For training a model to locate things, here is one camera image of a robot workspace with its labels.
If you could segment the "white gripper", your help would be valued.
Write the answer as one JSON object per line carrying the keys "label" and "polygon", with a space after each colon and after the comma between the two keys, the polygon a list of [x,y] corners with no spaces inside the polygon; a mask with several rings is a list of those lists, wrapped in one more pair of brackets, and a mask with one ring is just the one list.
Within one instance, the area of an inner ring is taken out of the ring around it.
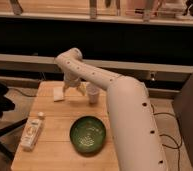
{"label": "white gripper", "polygon": [[86,89],[83,83],[81,83],[81,79],[71,72],[64,73],[64,84],[62,87],[63,96],[65,96],[66,91],[70,88],[70,86],[77,86],[76,90],[80,92],[83,96],[86,94]]}

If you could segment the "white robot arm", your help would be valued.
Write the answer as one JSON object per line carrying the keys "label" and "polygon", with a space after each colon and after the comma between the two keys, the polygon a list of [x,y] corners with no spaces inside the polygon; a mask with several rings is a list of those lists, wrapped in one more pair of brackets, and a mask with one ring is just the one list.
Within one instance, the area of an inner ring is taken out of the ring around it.
{"label": "white robot arm", "polygon": [[145,84],[83,62],[78,48],[55,58],[65,88],[84,79],[106,92],[106,106],[120,171],[169,171]]}

